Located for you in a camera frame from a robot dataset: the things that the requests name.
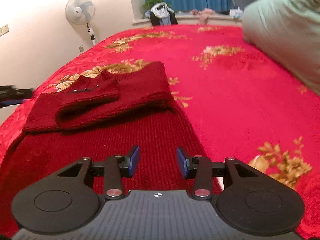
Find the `dark red knit sweater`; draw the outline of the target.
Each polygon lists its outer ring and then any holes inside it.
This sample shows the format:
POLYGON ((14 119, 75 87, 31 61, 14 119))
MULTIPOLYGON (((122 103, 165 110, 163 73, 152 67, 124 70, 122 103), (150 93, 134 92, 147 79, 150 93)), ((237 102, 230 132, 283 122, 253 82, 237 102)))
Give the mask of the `dark red knit sweater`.
POLYGON ((191 190, 176 150, 202 155, 204 149, 172 97, 163 63, 81 76, 61 92, 41 94, 1 164, 1 234, 17 231, 11 202, 20 190, 82 157, 103 161, 134 145, 140 162, 124 180, 126 190, 191 190))

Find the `red floral bed blanket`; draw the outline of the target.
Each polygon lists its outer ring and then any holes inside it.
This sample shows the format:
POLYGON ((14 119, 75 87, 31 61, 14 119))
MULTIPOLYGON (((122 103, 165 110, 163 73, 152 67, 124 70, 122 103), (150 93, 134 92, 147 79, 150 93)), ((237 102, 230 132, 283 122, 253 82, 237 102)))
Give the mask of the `red floral bed blanket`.
POLYGON ((232 155, 293 187, 305 202, 298 227, 319 236, 319 96, 259 49, 238 27, 177 25, 113 35, 58 69, 35 91, 64 92, 79 75, 165 66, 171 93, 202 152, 232 155))

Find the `white standing fan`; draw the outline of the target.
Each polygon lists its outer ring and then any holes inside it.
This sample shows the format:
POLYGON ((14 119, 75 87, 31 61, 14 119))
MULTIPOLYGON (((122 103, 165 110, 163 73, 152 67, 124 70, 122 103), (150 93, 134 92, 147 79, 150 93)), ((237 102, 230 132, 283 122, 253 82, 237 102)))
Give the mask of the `white standing fan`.
POLYGON ((69 0, 65 7, 68 22, 85 25, 93 46, 97 44, 91 20, 95 16, 95 5, 92 0, 69 0))

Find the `green potted plant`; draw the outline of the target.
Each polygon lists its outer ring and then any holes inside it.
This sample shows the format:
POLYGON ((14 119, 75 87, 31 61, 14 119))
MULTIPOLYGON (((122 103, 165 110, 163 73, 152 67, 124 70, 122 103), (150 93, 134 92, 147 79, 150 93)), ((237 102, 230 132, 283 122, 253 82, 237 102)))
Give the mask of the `green potted plant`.
POLYGON ((150 11, 151 8, 158 3, 164 3, 164 1, 163 0, 146 0, 145 3, 142 5, 141 10, 143 13, 146 13, 147 11, 150 11))

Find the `light green duvet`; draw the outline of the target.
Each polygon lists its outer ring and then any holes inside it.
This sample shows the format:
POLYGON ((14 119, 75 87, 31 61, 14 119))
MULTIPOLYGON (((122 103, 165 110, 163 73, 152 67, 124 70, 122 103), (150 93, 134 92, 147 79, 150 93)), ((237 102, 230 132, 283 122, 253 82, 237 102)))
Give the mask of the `light green duvet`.
POLYGON ((319 0, 257 0, 242 15, 244 40, 319 93, 319 0))

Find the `pink cloth on sill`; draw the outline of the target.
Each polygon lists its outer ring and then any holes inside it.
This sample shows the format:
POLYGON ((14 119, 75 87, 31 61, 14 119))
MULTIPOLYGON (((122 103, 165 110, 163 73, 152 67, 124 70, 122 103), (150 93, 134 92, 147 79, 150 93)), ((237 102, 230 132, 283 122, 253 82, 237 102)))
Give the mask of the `pink cloth on sill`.
POLYGON ((209 8, 205 8, 201 11, 193 9, 191 13, 192 15, 198 17, 198 25, 206 25, 209 21, 209 17, 212 15, 216 15, 216 11, 209 8))

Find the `beige double wall switch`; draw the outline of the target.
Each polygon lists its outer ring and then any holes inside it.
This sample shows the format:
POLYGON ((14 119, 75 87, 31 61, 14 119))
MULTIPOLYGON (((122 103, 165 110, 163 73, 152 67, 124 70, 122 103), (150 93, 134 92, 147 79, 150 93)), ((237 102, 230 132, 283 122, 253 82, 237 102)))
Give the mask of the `beige double wall switch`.
POLYGON ((2 27, 0 27, 0 36, 6 34, 6 33, 8 33, 8 32, 9 32, 9 27, 8 27, 7 24, 4 25, 4 26, 2 26, 2 27))

